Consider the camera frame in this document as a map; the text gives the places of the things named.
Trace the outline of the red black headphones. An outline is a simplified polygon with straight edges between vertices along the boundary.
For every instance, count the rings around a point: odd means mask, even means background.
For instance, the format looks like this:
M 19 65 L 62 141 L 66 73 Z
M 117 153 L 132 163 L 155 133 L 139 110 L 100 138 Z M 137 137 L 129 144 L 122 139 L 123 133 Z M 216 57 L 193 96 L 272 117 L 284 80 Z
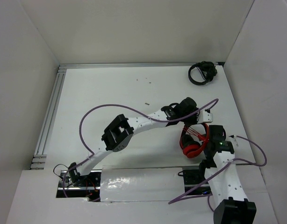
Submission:
M 204 134 L 199 133 L 190 126 L 183 127 L 181 132 L 179 145 L 183 154 L 189 158 L 199 156 L 205 149 L 209 139 L 209 126 L 206 123 L 201 124 L 205 130 Z

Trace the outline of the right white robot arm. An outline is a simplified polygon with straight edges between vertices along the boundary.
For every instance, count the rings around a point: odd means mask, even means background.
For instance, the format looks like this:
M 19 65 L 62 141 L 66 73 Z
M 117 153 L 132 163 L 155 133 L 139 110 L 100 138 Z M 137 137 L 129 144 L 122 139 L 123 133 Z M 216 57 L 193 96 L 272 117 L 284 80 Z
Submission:
M 215 208 L 215 224 L 252 224 L 257 212 L 243 190 L 235 164 L 235 151 L 221 125 L 208 126 L 206 159 L 199 165 L 198 178 L 208 183 Z

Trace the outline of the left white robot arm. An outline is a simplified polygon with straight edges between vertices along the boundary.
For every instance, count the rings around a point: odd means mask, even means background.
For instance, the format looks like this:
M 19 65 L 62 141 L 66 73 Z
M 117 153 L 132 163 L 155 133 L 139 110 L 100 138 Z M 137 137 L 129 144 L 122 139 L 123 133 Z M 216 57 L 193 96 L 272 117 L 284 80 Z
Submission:
M 138 116 L 127 118 L 124 114 L 117 115 L 104 129 L 103 135 L 95 149 L 85 143 L 82 135 L 82 126 L 90 114 L 87 112 L 79 124 L 79 137 L 84 147 L 89 151 L 89 156 L 80 163 L 72 163 L 68 168 L 68 176 L 73 186 L 81 186 L 86 182 L 92 168 L 112 152 L 119 152 L 127 147 L 131 138 L 139 133 L 155 128 L 173 126 L 179 122 L 185 127 L 197 124 L 205 124 L 212 121 L 212 117 L 206 111 L 197 107 L 192 98 L 185 98 L 180 103 L 172 103 L 163 106 L 156 112 L 144 114 L 135 111 Z

